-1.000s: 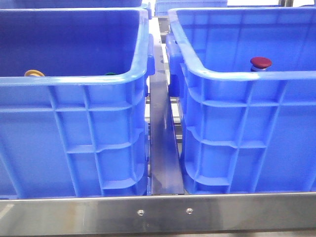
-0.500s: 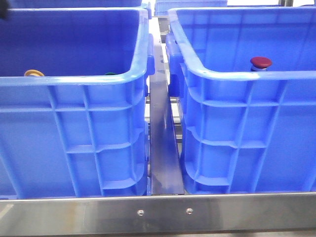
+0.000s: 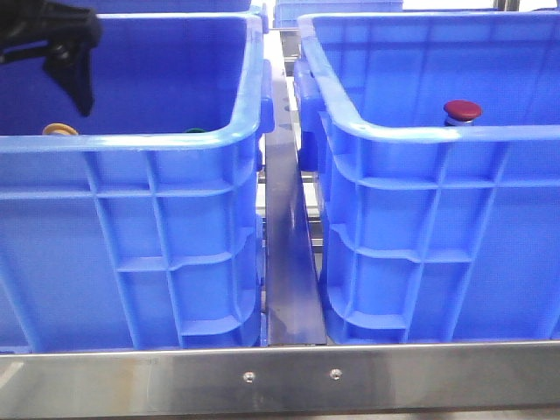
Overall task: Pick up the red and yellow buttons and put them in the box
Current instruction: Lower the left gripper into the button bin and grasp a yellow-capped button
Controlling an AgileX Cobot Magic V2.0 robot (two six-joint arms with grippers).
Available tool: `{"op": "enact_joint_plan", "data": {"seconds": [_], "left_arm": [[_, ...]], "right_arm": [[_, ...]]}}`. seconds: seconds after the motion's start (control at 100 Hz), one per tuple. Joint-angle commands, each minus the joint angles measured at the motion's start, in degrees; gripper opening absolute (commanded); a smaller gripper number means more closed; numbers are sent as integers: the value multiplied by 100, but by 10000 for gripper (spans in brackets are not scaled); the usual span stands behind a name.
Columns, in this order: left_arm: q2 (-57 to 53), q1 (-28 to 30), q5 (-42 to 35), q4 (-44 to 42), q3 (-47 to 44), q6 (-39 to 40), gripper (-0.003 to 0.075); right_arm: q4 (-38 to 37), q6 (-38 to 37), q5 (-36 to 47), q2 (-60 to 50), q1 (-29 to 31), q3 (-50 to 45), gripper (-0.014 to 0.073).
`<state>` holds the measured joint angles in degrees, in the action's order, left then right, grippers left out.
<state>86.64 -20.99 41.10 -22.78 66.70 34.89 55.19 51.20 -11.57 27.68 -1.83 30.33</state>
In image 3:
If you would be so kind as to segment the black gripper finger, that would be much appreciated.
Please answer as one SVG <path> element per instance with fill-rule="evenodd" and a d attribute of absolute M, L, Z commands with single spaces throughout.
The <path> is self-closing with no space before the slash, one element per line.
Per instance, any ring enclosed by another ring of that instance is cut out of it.
<path fill-rule="evenodd" d="M 87 45 L 52 45 L 43 65 L 82 116 L 90 116 L 94 106 L 90 58 Z"/>

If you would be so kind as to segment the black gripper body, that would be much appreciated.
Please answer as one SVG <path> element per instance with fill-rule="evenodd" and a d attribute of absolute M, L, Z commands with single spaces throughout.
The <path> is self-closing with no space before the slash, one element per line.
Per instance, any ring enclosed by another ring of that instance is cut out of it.
<path fill-rule="evenodd" d="M 1 2 L 1 55 L 47 57 L 99 45 L 95 11 L 54 1 Z"/>

